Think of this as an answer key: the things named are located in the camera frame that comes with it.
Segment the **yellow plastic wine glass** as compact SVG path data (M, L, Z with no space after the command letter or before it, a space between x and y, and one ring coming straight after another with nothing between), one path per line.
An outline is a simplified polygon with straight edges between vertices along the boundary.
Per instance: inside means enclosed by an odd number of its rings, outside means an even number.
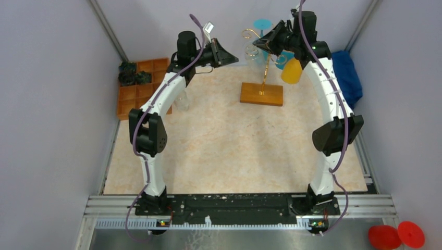
M287 84L297 84L300 81L302 71L300 62L292 58L286 62L281 73L281 79Z

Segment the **gold wire glass rack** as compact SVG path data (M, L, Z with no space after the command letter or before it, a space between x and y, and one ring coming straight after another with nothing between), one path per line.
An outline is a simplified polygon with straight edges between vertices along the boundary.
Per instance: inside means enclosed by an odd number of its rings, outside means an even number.
M253 39L259 39L258 34L252 29L245 29L241 32L243 38L252 42ZM281 107L284 103L284 92L281 85L267 84L267 76L271 65L272 56L268 54L265 64L263 80L261 83L243 82L239 101L241 103L268 105Z

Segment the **clear ribbed wine glass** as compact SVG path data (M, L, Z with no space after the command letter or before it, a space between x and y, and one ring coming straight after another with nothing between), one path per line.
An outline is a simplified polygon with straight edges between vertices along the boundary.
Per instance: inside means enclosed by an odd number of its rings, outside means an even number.
M190 106L190 101L185 90L181 91L174 100L174 105L179 111L187 111Z

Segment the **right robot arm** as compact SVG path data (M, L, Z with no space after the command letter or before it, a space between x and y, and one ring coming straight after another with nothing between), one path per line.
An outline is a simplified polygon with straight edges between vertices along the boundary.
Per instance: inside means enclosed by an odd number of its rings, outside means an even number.
M355 115L345 100L327 43L317 40L316 14L300 9L292 9L291 14L290 20L281 20L253 45L276 56L292 52L316 91L323 125L313 131L312 141L319 158L305 198L295 200L293 208L300 215L319 214L335 200L335 173L364 119Z

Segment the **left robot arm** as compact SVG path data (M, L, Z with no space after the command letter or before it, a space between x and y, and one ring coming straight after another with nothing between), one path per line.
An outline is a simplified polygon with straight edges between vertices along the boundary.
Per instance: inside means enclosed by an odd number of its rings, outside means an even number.
M168 140L163 116L184 93L196 74L196 67L218 68L239 61L216 38L203 42L200 48L197 48L197 41L192 31L178 34L177 50L160 86L145 104L129 112L130 143L140 159L144 175L144 187L134 203L137 215L159 215L170 210L161 166L162 152Z

